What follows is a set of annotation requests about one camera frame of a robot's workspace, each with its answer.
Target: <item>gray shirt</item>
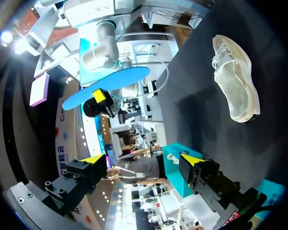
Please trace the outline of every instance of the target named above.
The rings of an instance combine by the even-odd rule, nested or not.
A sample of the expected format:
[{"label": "gray shirt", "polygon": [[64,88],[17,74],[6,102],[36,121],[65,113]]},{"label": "gray shirt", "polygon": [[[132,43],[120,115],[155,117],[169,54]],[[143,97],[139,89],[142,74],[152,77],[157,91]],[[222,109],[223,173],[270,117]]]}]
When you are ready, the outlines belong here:
[{"label": "gray shirt", "polygon": [[[145,173],[145,178],[120,178],[125,184],[136,184],[140,181],[155,180],[159,178],[159,165],[157,157],[141,157],[135,159],[134,154],[130,153],[118,159],[116,165],[137,173]],[[135,174],[121,170],[121,176],[135,176]]]}]

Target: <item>red label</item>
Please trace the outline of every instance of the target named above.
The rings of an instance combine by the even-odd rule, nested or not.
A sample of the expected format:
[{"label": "red label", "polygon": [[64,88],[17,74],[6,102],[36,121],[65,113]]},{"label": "red label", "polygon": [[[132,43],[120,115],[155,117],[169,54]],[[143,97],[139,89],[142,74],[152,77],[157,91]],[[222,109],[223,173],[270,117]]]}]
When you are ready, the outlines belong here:
[{"label": "red label", "polygon": [[240,217],[240,214],[235,211],[233,214],[231,214],[231,216],[228,218],[225,224],[223,224],[223,226],[227,225],[228,223],[232,222],[234,219],[237,219],[238,217]]}]

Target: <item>teal box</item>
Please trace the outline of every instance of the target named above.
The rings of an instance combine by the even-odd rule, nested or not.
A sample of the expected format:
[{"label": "teal box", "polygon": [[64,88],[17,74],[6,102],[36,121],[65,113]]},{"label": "teal box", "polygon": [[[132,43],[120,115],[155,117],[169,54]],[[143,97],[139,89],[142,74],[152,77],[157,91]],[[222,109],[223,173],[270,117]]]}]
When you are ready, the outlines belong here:
[{"label": "teal box", "polygon": [[182,198],[192,195],[192,190],[189,188],[188,184],[183,179],[181,173],[179,172],[179,167],[176,164],[173,164],[173,161],[168,160],[168,155],[171,153],[178,160],[180,159],[180,154],[184,152],[184,154],[202,159],[203,156],[201,153],[196,152],[190,148],[187,148],[179,143],[167,145],[162,148],[163,150],[163,158],[164,158],[164,167],[165,173],[168,180],[175,187],[177,192],[180,194]]},{"label": "teal box", "polygon": [[[282,196],[285,191],[285,187],[281,184],[276,184],[269,180],[263,180],[259,187],[257,188],[258,192],[263,193],[267,196],[266,201],[263,206],[274,205],[278,199]],[[256,217],[264,220],[270,211],[263,211],[256,213]]]}]

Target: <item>white sneaker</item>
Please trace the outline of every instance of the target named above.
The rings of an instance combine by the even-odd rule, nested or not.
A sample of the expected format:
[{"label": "white sneaker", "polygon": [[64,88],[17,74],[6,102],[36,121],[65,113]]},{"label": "white sneaker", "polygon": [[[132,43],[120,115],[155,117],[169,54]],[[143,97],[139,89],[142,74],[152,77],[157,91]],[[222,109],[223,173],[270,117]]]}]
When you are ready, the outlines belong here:
[{"label": "white sneaker", "polygon": [[213,47],[215,81],[228,101],[230,117],[236,122],[246,122],[254,114],[260,114],[259,97],[251,77],[251,61],[240,46],[225,36],[213,38]]}]

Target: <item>white cable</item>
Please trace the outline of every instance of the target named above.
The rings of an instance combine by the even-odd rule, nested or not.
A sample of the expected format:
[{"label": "white cable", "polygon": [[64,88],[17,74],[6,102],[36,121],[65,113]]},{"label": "white cable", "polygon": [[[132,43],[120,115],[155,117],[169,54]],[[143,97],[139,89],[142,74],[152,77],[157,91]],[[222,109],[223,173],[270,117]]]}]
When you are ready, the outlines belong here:
[{"label": "white cable", "polygon": [[139,59],[152,59],[152,60],[156,60],[156,61],[161,62],[161,63],[165,66],[165,69],[167,70],[167,77],[166,77],[166,79],[164,80],[163,84],[162,84],[158,89],[156,89],[156,90],[154,90],[154,91],[152,91],[152,92],[150,92],[150,93],[146,93],[146,94],[142,94],[142,95],[137,95],[137,96],[135,96],[135,97],[122,97],[122,99],[132,99],[132,98],[139,98],[139,97],[145,97],[145,96],[147,97],[147,96],[150,95],[150,94],[154,94],[154,93],[160,91],[160,90],[166,85],[166,83],[168,82],[168,78],[169,78],[168,66],[167,66],[163,61],[161,61],[160,59],[154,58],[154,57],[140,57],[140,58],[133,59],[133,60],[129,60],[129,61],[137,61],[137,60],[139,60]]}]

